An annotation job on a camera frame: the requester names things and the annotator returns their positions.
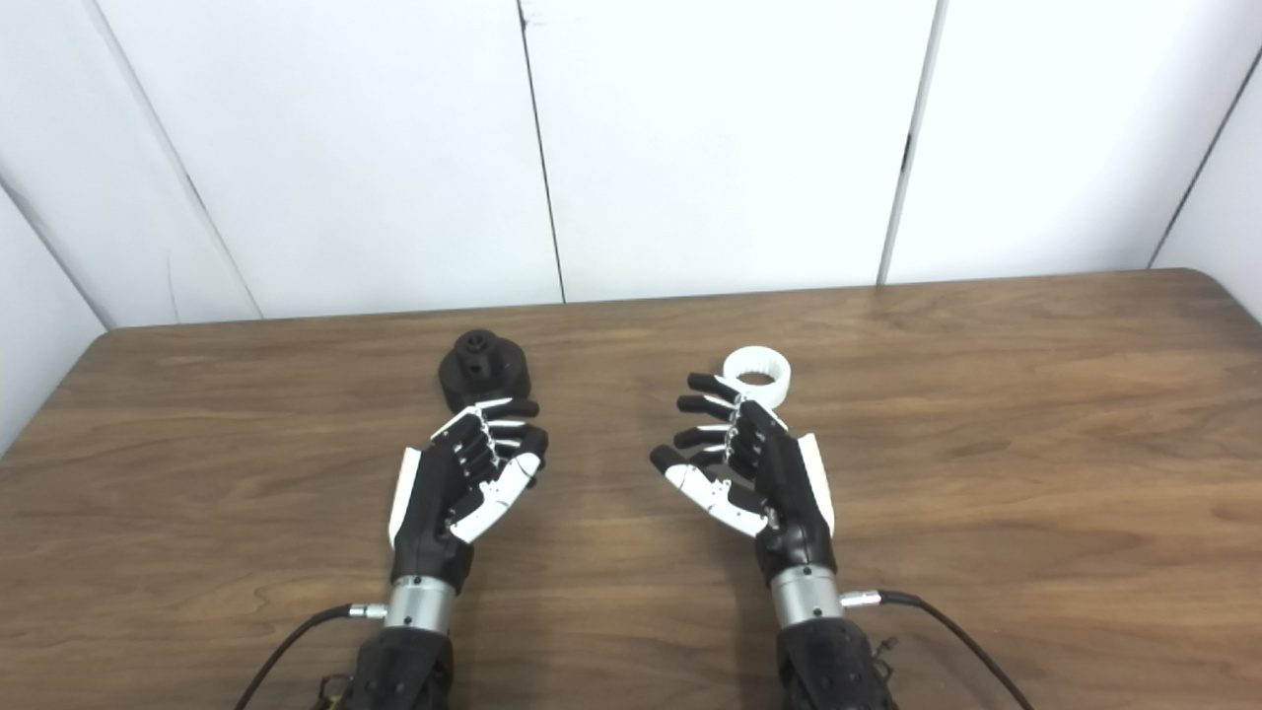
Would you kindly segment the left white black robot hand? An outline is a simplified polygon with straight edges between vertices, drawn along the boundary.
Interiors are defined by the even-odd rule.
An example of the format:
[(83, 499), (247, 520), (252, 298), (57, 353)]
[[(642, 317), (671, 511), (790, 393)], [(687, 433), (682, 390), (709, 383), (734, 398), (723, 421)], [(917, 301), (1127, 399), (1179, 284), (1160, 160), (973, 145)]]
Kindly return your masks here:
[(408, 448), (387, 522), (392, 583), (438, 580), (461, 593), (475, 544), (533, 488), (545, 467), (548, 433), (530, 422), (530, 399), (477, 401)]

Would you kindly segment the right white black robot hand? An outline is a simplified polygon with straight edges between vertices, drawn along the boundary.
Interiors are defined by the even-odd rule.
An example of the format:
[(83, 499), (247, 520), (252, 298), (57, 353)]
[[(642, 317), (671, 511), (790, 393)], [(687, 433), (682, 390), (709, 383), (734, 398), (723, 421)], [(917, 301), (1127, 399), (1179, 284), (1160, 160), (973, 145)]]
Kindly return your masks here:
[(837, 573), (827, 480), (808, 464), (806, 439), (736, 381), (692, 373), (687, 383), (676, 409), (716, 422), (676, 433), (652, 450), (652, 465), (709, 517), (753, 540), (766, 583), (790, 569)]

